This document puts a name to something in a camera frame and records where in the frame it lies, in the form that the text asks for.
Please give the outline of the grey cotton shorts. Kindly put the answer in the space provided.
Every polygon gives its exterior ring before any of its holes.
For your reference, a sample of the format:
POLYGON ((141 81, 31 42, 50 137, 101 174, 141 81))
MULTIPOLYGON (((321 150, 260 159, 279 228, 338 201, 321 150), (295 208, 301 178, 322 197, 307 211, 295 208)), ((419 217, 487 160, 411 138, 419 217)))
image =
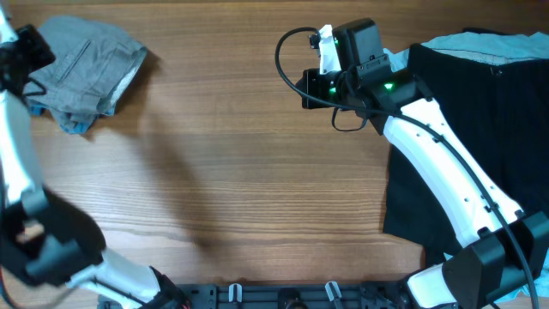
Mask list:
POLYGON ((39 27, 56 57, 31 77, 47 93, 27 100, 60 112, 99 114, 116 106, 148 49, 121 27, 59 15, 39 27))

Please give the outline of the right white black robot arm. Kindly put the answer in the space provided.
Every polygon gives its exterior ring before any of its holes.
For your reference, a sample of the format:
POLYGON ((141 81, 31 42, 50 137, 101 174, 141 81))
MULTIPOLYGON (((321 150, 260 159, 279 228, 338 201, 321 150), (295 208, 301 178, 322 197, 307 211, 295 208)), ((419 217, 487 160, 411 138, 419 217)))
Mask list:
POLYGON ((460 249, 395 284, 400 308, 481 308, 535 282, 548 249, 548 219, 527 214, 480 167, 452 130, 425 80, 393 70, 376 23, 308 29, 319 65, 293 89, 306 109, 354 111, 399 150, 449 221, 460 249))

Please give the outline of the blue denim jeans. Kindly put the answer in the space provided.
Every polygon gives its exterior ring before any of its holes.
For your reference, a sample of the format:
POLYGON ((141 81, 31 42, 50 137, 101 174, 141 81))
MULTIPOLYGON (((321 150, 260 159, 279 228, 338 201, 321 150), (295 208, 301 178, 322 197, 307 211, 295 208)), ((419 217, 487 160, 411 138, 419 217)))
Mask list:
POLYGON ((86 133, 98 118, 113 116, 116 106, 111 106, 108 110, 99 114, 60 112, 41 104, 31 105, 28 111, 33 116, 41 116, 48 111, 65 133, 81 135, 86 133))

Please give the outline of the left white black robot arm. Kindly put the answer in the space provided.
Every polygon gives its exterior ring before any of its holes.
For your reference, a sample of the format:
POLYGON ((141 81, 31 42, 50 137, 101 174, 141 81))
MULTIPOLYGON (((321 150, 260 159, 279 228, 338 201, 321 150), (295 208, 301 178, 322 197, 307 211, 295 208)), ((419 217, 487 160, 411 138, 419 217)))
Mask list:
POLYGON ((1 9, 1 267, 31 287, 82 288, 122 308, 189 308, 151 266, 107 247, 94 219, 45 186, 24 87, 54 55, 32 25, 13 29, 1 9))

